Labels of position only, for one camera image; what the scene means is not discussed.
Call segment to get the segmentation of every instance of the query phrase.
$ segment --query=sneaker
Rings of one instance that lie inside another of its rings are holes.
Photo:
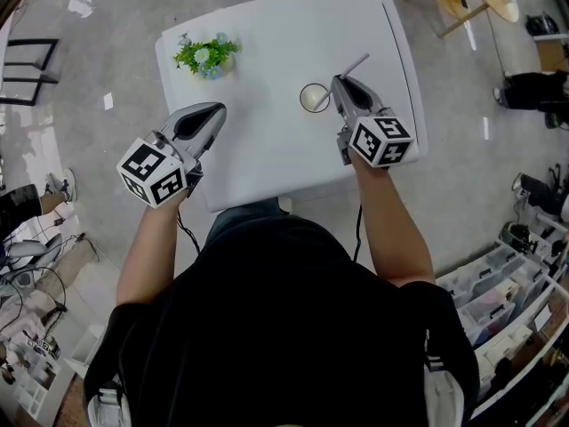
[[[498,87],[494,87],[492,89],[492,95],[494,97],[494,99],[496,100],[496,102],[500,105],[503,106],[503,103],[501,102],[501,94],[500,94],[500,89]]]
[[[278,197],[278,208],[281,209],[281,212],[285,215],[290,215],[293,211],[293,200],[290,199],[288,196],[279,196]]]
[[[516,179],[514,180],[514,183],[512,183],[512,191],[518,191],[519,189],[522,188],[522,173],[519,173],[516,177]]]
[[[77,201],[75,175],[69,168],[63,170],[63,183],[61,184],[60,192],[65,195],[66,203]]]
[[[55,177],[52,173],[45,176],[45,188],[44,194],[54,195],[58,192],[57,183],[55,182]]]

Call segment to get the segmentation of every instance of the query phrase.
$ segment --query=concrete floor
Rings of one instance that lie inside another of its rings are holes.
[[[51,65],[60,83],[47,85],[33,109],[0,109],[8,188],[42,183],[44,172],[72,167],[80,227],[120,267],[143,206],[124,188],[116,162],[134,138],[167,118],[155,41],[177,23],[245,1],[27,0],[15,17],[12,38],[60,38]],[[437,37],[434,29],[440,29],[443,18],[434,0],[395,1],[421,87],[429,155],[393,169],[392,175],[440,271],[490,244],[514,216],[509,187],[518,172],[544,178],[549,165],[568,161],[568,133],[546,130],[541,114],[502,109],[494,102],[491,91],[501,83],[501,66],[489,18],[508,72],[539,70],[535,44],[524,28],[526,14],[545,10],[562,24],[552,0],[518,0],[517,24],[492,12],[471,21],[473,50],[465,28],[443,40]],[[9,58],[36,53],[10,52]],[[114,97],[110,110],[103,107],[106,93]],[[353,252],[359,206],[353,181],[292,196],[295,213],[325,226]],[[203,244],[214,215],[205,210],[199,190],[183,206],[182,216]],[[191,242],[180,234],[177,270],[194,257]],[[366,245],[360,261],[371,266]]]

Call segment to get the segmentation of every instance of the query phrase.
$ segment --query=pants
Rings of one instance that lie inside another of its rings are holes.
[[[36,185],[13,189],[0,197],[0,242],[23,222],[42,214],[42,203]]]
[[[257,218],[278,216],[281,214],[283,214],[283,212],[278,206],[278,199],[276,197],[265,199],[264,201],[258,201],[256,203],[241,205],[239,207],[232,207],[217,216],[209,234],[207,235],[205,244],[207,245],[210,241],[214,240],[225,231],[243,222],[248,222],[249,220],[255,220]]]
[[[507,77],[501,101],[510,109],[537,109],[543,102],[567,101],[563,93],[566,74],[524,73]]]
[[[554,192],[542,181],[529,175],[522,174],[522,189],[530,194],[529,205],[538,206],[546,214],[559,216],[563,207],[564,198]]]

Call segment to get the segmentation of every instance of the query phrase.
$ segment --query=white table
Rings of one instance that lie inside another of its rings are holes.
[[[180,36],[206,41],[216,32],[238,39],[236,69],[215,81],[177,69]],[[331,105],[304,110],[302,87],[329,87],[363,53],[351,76],[370,86],[409,126],[427,152],[421,96],[405,32],[392,0],[256,0],[189,20],[163,33],[156,54],[170,113],[220,101],[228,120],[202,157],[208,208],[218,211],[354,175],[336,144],[342,119]]]

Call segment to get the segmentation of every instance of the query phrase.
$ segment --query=paper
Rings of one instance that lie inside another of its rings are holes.
[[[535,329],[537,331],[541,331],[541,329],[545,326],[545,323],[551,318],[551,311],[549,310],[549,304],[543,307],[543,310],[540,311],[538,316],[535,317]]]
[[[104,97],[103,97],[103,101],[105,103],[105,110],[109,110],[113,107],[113,94],[112,93],[107,93]]]

